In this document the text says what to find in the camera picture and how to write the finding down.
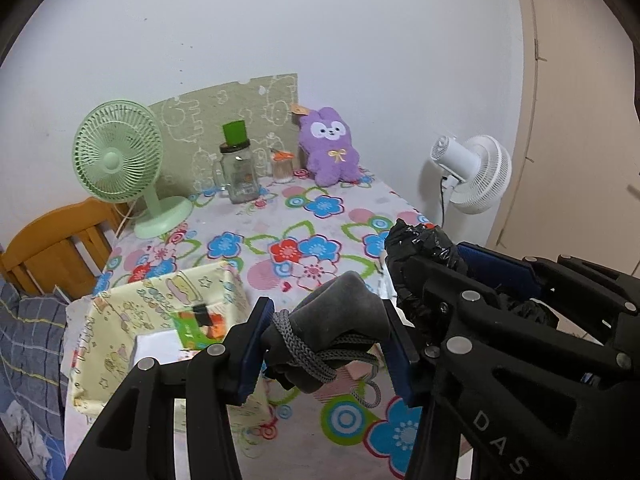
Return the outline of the green cup on jar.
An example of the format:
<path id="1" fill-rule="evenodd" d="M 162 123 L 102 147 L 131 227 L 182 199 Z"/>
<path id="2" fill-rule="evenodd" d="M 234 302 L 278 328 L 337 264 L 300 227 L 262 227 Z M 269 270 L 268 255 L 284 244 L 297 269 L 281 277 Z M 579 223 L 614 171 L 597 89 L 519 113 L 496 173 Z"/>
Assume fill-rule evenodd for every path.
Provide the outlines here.
<path id="1" fill-rule="evenodd" d="M 248 142 L 247 130 L 244 120 L 227 122 L 222 126 L 224 140 L 228 146 L 237 146 Z"/>

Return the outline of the white standing fan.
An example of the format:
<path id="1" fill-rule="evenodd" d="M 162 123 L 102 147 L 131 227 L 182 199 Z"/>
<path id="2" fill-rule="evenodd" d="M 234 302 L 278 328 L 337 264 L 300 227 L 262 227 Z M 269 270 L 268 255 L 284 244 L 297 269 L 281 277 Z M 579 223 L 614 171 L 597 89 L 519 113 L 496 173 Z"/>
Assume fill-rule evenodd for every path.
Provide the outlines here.
<path id="1" fill-rule="evenodd" d="M 440 136 L 432 146 L 431 162 L 439 171 L 439 226 L 444 226 L 449 206 L 468 216 L 488 211 L 500 202 L 511 181 L 511 155 L 486 134 L 463 142 Z"/>

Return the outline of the floral tablecloth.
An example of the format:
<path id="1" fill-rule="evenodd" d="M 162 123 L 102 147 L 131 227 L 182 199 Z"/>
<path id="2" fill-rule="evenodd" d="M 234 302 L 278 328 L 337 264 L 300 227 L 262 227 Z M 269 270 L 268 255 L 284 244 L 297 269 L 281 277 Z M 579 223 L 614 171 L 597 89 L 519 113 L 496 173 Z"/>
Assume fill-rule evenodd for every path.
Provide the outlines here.
<path id="1" fill-rule="evenodd" d="M 94 296 L 145 278 L 216 262 L 238 271 L 248 300 L 271 298 L 295 308 L 337 275 L 354 271 L 377 294 L 386 291 L 384 242 L 398 220 L 423 216 L 372 174 L 320 188 L 303 172 L 288 183 L 262 182 L 257 200 L 231 203 L 207 190 L 192 198 L 189 219 L 161 236 L 120 237 L 96 281 Z M 70 372 L 86 313 L 70 318 L 65 357 Z M 345 367 L 334 382 L 305 394 L 261 379 L 255 393 L 229 416 L 243 474 L 249 479 L 400 479 L 408 468 L 420 413 L 393 392 L 390 376 L 374 382 L 382 398 L 365 408 L 350 393 L 371 399 Z M 65 449 L 74 455 L 94 417 L 66 401 Z"/>

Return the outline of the green orange tissue pack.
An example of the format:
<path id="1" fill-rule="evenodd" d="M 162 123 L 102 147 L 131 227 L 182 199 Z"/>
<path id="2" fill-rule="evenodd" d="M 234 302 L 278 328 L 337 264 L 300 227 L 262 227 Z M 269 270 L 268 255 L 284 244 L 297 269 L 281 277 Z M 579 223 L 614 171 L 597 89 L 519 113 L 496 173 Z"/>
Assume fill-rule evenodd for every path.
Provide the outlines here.
<path id="1" fill-rule="evenodd" d="M 205 304 L 171 313 L 178 338 L 186 350 L 203 350 L 224 340 L 227 324 L 224 316 Z"/>

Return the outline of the wooden chair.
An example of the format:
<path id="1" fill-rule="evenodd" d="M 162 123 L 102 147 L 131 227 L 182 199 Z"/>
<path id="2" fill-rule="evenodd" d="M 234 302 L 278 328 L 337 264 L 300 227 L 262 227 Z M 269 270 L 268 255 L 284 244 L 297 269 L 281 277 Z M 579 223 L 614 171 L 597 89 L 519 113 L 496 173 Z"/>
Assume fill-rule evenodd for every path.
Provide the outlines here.
<path id="1" fill-rule="evenodd" d="M 102 226 L 117 230 L 124 213 L 123 204 L 88 198 L 44 214 L 2 250 L 2 278 L 29 295 L 55 287 L 73 299 L 90 294 L 96 277 L 89 264 L 103 269 L 112 251 Z"/>

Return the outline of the black plastic bag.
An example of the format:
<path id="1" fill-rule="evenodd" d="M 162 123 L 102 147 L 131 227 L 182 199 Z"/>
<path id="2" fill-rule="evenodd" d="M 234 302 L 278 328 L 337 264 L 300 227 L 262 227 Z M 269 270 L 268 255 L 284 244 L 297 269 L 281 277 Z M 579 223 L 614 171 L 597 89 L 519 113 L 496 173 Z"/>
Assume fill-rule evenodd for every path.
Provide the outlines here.
<path id="1" fill-rule="evenodd" d="M 414 326 L 424 323 L 433 311 L 431 301 L 423 298 L 428 271 L 447 269 L 468 274 L 469 266 L 457 245 L 440 226 L 430 222 L 412 226 L 398 219 L 386 236 L 384 249 L 397 307 Z"/>

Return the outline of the beige door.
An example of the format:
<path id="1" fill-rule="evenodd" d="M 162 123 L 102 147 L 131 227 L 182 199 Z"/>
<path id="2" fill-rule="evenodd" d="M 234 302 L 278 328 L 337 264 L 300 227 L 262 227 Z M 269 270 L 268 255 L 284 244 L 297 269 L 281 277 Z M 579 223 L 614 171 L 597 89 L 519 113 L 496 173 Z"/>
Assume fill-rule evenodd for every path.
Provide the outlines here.
<path id="1" fill-rule="evenodd" d="M 603 0 L 520 0 L 513 174 L 488 246 L 639 272 L 634 47 Z"/>

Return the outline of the glass mason jar mug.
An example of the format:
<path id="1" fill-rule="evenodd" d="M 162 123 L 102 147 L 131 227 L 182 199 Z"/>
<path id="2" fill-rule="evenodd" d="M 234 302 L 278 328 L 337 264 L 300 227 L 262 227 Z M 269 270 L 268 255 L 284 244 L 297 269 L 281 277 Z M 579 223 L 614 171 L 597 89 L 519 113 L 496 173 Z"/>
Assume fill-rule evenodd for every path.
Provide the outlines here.
<path id="1" fill-rule="evenodd" d="M 213 162 L 214 179 L 218 188 L 234 204 L 257 200 L 260 186 L 254 168 L 250 141 L 240 144 L 221 144 L 220 157 Z"/>

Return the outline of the toothpick jar orange lid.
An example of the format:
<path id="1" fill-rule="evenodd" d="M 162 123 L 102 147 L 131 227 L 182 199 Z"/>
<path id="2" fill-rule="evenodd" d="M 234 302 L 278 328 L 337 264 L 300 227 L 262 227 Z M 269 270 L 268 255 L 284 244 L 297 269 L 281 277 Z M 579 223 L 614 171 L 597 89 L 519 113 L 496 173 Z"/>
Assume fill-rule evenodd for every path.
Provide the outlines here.
<path id="1" fill-rule="evenodd" d="M 294 155 L 286 151 L 271 152 L 271 170 L 273 180 L 285 184 L 291 182 L 294 177 Z"/>

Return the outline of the pink tissue pack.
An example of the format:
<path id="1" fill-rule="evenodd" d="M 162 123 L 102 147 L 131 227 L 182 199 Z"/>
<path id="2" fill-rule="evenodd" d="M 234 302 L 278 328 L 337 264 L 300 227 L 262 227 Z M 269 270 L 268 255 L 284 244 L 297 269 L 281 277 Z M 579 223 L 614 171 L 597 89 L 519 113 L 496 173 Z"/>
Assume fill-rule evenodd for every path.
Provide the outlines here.
<path id="1" fill-rule="evenodd" d="M 373 378 L 378 372 L 375 363 L 364 361 L 352 361 L 345 366 L 349 376 L 356 382 L 366 382 Z"/>

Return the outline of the blue plaid pillow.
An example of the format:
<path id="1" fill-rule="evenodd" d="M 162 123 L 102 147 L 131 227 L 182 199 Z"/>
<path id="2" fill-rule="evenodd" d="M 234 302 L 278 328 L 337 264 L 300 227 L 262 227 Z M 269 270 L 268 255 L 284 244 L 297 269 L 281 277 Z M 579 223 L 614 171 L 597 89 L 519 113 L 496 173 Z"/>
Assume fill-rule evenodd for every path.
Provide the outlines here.
<path id="1" fill-rule="evenodd" d="M 1 283 L 1 429 L 38 479 L 65 474 L 61 372 L 67 302 Z"/>

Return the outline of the green desk fan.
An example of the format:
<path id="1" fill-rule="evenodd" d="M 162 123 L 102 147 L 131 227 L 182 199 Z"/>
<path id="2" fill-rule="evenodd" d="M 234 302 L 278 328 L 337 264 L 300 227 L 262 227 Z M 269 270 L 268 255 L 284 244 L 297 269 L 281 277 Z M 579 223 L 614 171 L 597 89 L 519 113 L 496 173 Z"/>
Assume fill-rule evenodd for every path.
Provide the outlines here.
<path id="1" fill-rule="evenodd" d="M 144 200 L 145 211 L 134 220 L 134 235 L 146 240 L 172 231 L 193 210 L 186 197 L 157 195 L 163 154 L 160 125 L 151 110 L 134 101 L 111 100 L 81 122 L 72 159 L 78 181 L 98 200 Z"/>

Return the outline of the dark grey cloth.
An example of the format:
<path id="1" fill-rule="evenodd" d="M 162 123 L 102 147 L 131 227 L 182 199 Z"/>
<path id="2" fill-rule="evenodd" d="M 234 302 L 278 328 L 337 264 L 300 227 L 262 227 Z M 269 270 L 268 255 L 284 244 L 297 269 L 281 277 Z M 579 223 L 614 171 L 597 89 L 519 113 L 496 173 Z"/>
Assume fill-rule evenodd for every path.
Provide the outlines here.
<path id="1" fill-rule="evenodd" d="M 372 398 L 356 387 L 350 393 L 365 408 L 375 408 L 382 398 L 374 382 L 380 364 L 370 349 L 389 336 L 383 300 L 358 273 L 348 271 L 322 284 L 294 310 L 283 309 L 272 316 L 262 334 L 265 375 L 286 390 L 315 393 L 334 382 L 341 367 L 351 362 L 366 364 L 370 370 L 363 381 Z"/>

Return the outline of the purple plush bunny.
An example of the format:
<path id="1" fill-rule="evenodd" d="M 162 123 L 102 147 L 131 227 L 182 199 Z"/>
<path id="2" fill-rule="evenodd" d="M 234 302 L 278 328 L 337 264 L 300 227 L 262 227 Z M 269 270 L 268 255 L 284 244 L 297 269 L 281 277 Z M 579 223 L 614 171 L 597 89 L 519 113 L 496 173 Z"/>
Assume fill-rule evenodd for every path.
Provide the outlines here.
<path id="1" fill-rule="evenodd" d="M 325 188 L 360 179 L 359 153 L 352 146 L 349 126 L 334 108 L 311 110 L 299 117 L 299 125 L 298 144 L 316 185 Z"/>

